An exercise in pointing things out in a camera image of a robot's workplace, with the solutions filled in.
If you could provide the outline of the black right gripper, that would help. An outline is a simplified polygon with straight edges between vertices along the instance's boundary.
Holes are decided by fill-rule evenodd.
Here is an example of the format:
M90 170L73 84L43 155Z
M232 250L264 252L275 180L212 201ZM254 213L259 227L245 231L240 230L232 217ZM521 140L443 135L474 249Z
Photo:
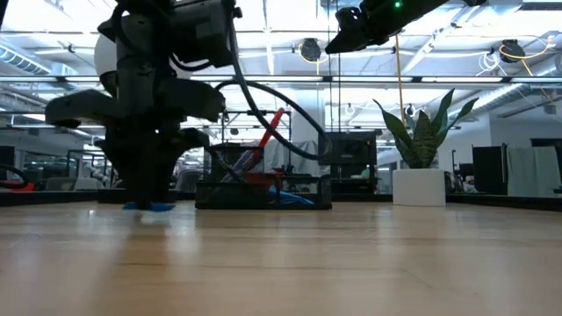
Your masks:
M350 53L383 45L392 33L445 4L448 0L363 0L359 7L343 7L335 14L340 32L326 53Z

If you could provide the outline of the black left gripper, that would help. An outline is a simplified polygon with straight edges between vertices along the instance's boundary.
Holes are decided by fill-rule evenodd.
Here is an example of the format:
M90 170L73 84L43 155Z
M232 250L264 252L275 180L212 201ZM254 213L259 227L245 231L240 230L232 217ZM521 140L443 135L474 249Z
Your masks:
M104 91L79 90L50 100L45 121L67 128L77 128L84 120L104 126L105 155L131 200L137 206L147 206L148 194L141 179L141 137L122 128L176 129L188 117L216 122L226 109L226 99L207 83L178 78L167 55L152 63L115 43L97 43L94 66ZM155 151L150 201L169 202L169 184L179 157L209 145L209 136L198 129L165 133Z

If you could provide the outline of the blue eraser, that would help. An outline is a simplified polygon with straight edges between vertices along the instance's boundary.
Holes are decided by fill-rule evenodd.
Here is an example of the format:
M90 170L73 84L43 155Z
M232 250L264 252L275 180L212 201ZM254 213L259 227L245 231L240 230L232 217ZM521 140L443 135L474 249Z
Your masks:
M156 203L151 202L148 205L140 206L135 202L126 203L122 206L123 210L127 211L142 211L142 212L169 212L176 207L175 204Z

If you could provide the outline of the red-handled scissors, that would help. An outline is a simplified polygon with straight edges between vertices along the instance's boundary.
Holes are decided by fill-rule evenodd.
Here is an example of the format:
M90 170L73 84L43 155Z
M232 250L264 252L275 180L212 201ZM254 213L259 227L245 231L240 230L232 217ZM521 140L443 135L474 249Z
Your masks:
M273 116L273 119L270 122L270 125L276 129L280 123L281 118L285 114L285 109L281 108L277 110ZM252 159L250 162L250 169L249 171L258 171L260 172L262 168L262 163L264 162L265 156L265 146L267 145L268 141L272 137L271 132L266 131L263 134L263 137L260 139L258 143L258 149L253 150Z

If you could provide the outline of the blue sticky note pad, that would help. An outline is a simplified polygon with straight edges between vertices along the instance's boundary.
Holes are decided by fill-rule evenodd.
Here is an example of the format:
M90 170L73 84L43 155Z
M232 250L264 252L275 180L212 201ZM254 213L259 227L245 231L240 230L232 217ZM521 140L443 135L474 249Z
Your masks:
M287 191L279 190L275 186L269 187L268 194L269 197L273 199L274 204L314 206L314 202L312 200L289 193Z

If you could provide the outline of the black mesh desk organizer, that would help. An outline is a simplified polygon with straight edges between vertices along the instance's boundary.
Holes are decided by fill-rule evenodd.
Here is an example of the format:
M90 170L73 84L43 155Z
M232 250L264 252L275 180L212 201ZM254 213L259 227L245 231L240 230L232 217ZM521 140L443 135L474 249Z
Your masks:
M226 162L233 166L241 154L257 145L219 144L210 148L220 152ZM197 182L195 193L199 209L223 210L329 210L332 208L331 186L328 176L295 174L290 169L249 171L243 183L223 183L227 172L210 156L207 149L204 158L202 179ZM314 206L278 205L269 197L268 189L299 195L314 202Z

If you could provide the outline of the white globe lamp black base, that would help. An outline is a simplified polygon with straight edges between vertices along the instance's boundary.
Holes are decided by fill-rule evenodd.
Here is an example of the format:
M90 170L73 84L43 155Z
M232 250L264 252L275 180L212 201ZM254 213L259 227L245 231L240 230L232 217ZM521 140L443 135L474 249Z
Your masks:
M174 76L152 35L140 43L144 47L120 36L98 37L95 69L110 96L95 103L92 116L105 126L105 138L96 145L126 185L126 209L167 211L164 199L175 161L198 145L180 131L186 114L173 104L176 88L189 83Z

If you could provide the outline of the black monitor on stand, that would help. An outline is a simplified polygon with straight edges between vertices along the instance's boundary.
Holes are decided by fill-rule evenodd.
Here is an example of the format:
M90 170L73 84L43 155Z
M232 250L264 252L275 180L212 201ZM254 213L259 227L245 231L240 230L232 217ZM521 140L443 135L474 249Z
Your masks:
M325 132L318 141L319 164L328 169L333 201L360 201L376 193L374 132Z

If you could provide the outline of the grey cloth cover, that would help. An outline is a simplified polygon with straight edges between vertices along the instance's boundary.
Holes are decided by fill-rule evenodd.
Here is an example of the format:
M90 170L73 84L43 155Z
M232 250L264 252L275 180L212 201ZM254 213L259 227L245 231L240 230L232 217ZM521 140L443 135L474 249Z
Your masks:
M303 158L289 151L277 140L270 140L264 148L264 170L272 171L289 165L294 167L295 174L320 174L320 166L316 160Z

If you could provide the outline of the red cart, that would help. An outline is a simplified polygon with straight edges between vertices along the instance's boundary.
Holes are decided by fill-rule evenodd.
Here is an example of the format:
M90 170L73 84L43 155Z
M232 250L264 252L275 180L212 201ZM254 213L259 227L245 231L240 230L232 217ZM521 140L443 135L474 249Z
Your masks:
M0 163L0 193L31 191L33 188L33 183L21 169Z

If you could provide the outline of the snake plant in white pot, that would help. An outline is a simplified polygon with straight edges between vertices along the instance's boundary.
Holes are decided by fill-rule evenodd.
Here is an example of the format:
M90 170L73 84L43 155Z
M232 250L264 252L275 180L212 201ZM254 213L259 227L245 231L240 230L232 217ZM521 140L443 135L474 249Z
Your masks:
M386 129L394 138L394 144L406 163L406 169L393 171L393 203L400 206L444 207L446 189L444 171L432 167L438 148L449 130L471 113L479 101L468 101L453 120L449 120L454 91L450 90L441 100L438 112L430 117L420 111L418 119L399 119L382 110Z

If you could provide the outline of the black cabinet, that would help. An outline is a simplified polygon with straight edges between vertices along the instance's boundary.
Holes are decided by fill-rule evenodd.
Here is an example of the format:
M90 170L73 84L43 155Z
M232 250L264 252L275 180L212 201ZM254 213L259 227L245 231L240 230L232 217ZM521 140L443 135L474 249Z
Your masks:
M474 186L487 195L508 194L507 146L473 147Z

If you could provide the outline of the white curtain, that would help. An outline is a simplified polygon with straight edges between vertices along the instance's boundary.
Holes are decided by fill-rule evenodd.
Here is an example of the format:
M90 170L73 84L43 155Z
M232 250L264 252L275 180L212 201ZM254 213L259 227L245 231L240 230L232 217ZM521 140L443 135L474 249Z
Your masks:
M555 198L562 185L555 147L509 147L508 195Z

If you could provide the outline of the black aluminium table frame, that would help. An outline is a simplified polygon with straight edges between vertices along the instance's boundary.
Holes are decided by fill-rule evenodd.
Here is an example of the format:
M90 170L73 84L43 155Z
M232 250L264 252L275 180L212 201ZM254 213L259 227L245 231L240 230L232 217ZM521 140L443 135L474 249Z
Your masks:
M122 190L80 191L0 191L0 207L21 205L46 205L98 201L99 203L124 204L128 196ZM333 202L390 203L389 194L333 194ZM516 209L562 212L562 197L510 197L483 194L450 194L448 204L484 205Z

